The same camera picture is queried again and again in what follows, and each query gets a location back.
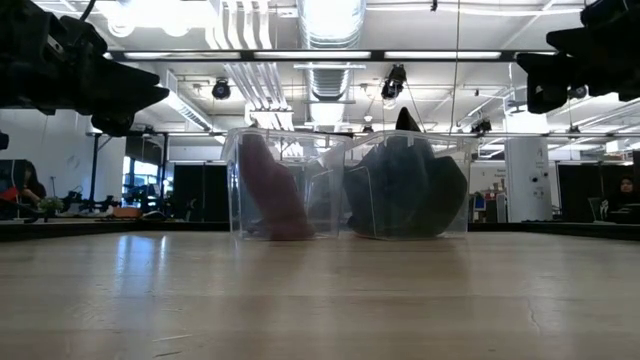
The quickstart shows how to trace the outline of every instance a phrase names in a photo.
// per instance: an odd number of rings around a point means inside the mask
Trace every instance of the ceiling duct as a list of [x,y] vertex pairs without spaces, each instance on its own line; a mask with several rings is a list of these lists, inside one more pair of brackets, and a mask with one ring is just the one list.
[[[362,33],[366,0],[296,0],[299,12],[300,37],[307,49],[341,50],[357,48]],[[333,103],[333,111],[320,111],[310,105],[311,118],[319,123],[338,122],[351,81],[352,70],[313,69],[306,71],[309,100]]]
[[207,120],[208,116],[202,113],[198,107],[193,105],[189,100],[178,95],[178,79],[171,71],[167,71],[167,77],[164,83],[165,87],[170,90],[170,93],[163,102],[171,106],[178,114],[202,130],[211,131],[212,127],[211,123]]

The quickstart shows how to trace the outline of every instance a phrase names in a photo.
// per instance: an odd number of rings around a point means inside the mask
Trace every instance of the black cloth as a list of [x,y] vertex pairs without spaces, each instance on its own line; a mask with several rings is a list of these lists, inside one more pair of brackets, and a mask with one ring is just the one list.
[[[406,108],[396,129],[419,131]],[[406,136],[390,136],[345,171],[352,211],[347,225],[367,237],[434,237],[455,219],[467,185],[455,160],[436,158],[427,140],[415,139],[409,146]]]

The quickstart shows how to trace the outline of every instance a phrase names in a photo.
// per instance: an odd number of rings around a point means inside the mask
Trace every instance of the wooden surface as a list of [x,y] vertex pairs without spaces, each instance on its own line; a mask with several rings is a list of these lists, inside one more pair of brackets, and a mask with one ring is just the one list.
[[0,244],[0,359],[637,359],[640,243]]

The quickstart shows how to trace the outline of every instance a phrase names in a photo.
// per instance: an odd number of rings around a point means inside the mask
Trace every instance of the red object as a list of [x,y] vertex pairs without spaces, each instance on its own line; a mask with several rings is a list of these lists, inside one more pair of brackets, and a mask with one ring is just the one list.
[[17,202],[18,201],[18,195],[20,195],[20,193],[18,193],[18,189],[14,186],[14,187],[10,188],[9,190],[7,190],[7,191],[5,191],[3,193],[0,193],[0,199]]
[[276,163],[260,135],[244,135],[240,145],[240,173],[260,209],[272,240],[313,237],[296,183],[289,170]]

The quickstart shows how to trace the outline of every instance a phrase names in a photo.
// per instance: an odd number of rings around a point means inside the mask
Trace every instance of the transparent storage container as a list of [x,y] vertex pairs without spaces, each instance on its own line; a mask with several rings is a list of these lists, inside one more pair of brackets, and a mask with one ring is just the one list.
[[242,128],[229,131],[231,232],[244,240],[336,237],[348,137]]
[[402,130],[358,139],[345,158],[344,226],[384,240],[463,236],[475,146]]

